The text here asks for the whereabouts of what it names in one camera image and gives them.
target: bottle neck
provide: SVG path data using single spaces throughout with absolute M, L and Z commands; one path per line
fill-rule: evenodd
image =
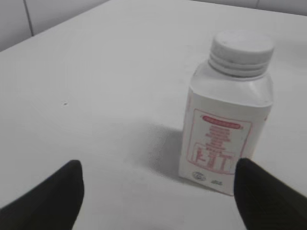
M 265 73 L 269 64 L 267 62 L 256 65 L 242 65 L 233 62 L 227 62 L 226 60 L 215 56 L 213 53 L 210 54 L 208 62 L 210 66 L 219 72 L 237 78 L 252 78 L 260 76 Z

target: table surface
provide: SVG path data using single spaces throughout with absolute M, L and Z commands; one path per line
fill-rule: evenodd
M 71 159 L 74 229 L 242 230 L 234 198 L 177 175 L 189 80 L 212 36 L 276 41 L 254 161 L 307 195 L 307 17 L 188 0 L 111 0 L 0 53 L 0 207 Z

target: white plastic bottle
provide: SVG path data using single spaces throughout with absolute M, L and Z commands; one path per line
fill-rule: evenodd
M 233 195 L 236 163 L 252 157 L 273 104 L 273 50 L 252 31 L 215 36 L 190 82 L 179 176 Z

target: bottle label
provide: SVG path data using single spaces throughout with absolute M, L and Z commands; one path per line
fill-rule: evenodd
M 271 106 L 228 103 L 190 89 L 179 175 L 233 195 L 236 163 L 251 158 Z
M 194 109 L 187 160 L 215 173 L 234 174 L 252 123 Z

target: white screw cap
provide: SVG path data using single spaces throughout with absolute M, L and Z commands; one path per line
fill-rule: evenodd
M 212 43 L 210 65 L 235 77 L 263 74 L 273 55 L 273 41 L 262 34 L 245 30 L 218 33 Z

